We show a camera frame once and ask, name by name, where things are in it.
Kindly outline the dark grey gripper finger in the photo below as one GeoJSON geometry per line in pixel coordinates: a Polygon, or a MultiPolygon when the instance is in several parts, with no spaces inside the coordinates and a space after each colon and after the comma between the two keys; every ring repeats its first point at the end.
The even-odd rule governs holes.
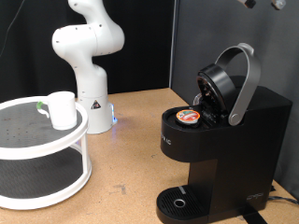
{"type": "Polygon", "coordinates": [[[255,0],[237,0],[247,8],[253,8],[256,5],[255,0]]]}

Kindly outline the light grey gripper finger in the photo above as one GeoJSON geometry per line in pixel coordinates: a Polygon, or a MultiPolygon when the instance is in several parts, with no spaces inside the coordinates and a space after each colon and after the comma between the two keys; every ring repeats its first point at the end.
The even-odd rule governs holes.
{"type": "Polygon", "coordinates": [[[271,0],[275,9],[281,10],[286,6],[286,0],[271,0]]]}

